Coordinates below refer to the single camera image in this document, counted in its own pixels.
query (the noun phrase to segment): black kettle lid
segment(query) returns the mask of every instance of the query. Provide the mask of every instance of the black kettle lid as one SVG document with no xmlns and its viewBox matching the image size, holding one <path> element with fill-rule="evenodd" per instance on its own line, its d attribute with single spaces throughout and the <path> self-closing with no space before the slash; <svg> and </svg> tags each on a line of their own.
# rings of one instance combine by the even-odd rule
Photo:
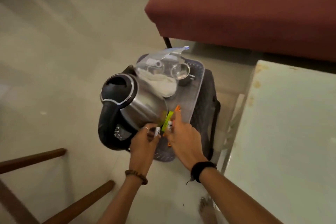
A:
<svg viewBox="0 0 336 224">
<path fill-rule="evenodd" d="M 137 93 L 136 80 L 129 74 L 115 74 L 104 83 L 100 100 L 115 102 L 117 105 L 130 103 Z"/>
</svg>

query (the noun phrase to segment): black bracelet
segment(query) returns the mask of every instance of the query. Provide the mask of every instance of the black bracelet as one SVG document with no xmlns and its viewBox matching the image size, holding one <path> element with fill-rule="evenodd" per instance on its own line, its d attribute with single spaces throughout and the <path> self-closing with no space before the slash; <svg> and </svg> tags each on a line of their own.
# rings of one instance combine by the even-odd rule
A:
<svg viewBox="0 0 336 224">
<path fill-rule="evenodd" d="M 216 165 L 214 163 L 212 163 L 211 161 L 206 161 L 206 162 L 198 162 L 196 163 L 190 172 L 191 175 L 191 181 L 196 180 L 198 183 L 200 182 L 200 174 L 203 171 L 204 168 L 206 167 L 213 167 L 216 168 Z"/>
<path fill-rule="evenodd" d="M 141 185 L 146 185 L 148 183 L 148 180 L 146 179 L 146 177 L 142 174 L 139 174 L 137 171 L 134 171 L 134 170 L 126 170 L 125 171 L 125 175 L 128 176 L 128 175 L 135 175 L 137 176 L 138 178 L 140 178 L 142 180 L 142 184 Z"/>
</svg>

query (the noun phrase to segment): bare foot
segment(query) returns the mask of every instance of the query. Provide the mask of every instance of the bare foot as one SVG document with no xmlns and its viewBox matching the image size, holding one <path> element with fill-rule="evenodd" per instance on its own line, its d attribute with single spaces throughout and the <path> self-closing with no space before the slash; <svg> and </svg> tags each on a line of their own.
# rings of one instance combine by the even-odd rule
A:
<svg viewBox="0 0 336 224">
<path fill-rule="evenodd" d="M 213 208 L 211 198 L 201 198 L 199 201 L 198 212 L 204 224 L 217 224 L 215 209 Z"/>
</svg>

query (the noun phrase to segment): brown beaded bracelet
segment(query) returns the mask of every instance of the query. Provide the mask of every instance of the brown beaded bracelet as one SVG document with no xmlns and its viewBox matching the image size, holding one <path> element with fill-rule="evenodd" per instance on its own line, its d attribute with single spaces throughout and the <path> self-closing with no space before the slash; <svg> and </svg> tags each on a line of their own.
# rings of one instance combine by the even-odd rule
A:
<svg viewBox="0 0 336 224">
<path fill-rule="evenodd" d="M 142 185 L 146 185 L 148 183 L 148 180 L 146 179 L 146 177 L 144 175 L 139 174 L 137 171 L 134 170 L 126 170 L 125 171 L 125 175 L 135 175 L 137 177 L 139 177 L 142 180 Z"/>
</svg>

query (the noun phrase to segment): brown wooden stool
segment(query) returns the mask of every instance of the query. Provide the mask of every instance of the brown wooden stool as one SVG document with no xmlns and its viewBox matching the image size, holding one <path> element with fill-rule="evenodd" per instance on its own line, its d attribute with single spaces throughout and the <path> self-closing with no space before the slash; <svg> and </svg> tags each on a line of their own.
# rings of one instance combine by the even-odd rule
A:
<svg viewBox="0 0 336 224">
<path fill-rule="evenodd" d="M 27 167 L 48 159 L 63 156 L 67 150 L 60 148 L 57 150 L 46 151 L 22 158 L 16 158 L 4 162 L 0 162 L 0 174 L 7 173 L 22 167 Z M 88 209 L 96 201 L 110 192 L 115 182 L 109 180 L 93 192 L 87 194 L 77 202 L 73 203 L 63 211 L 49 218 L 43 224 L 66 224 Z M 11 214 L 18 224 L 40 224 L 38 220 L 28 211 L 21 201 L 11 192 L 11 190 L 0 180 L 0 202 Z"/>
</svg>

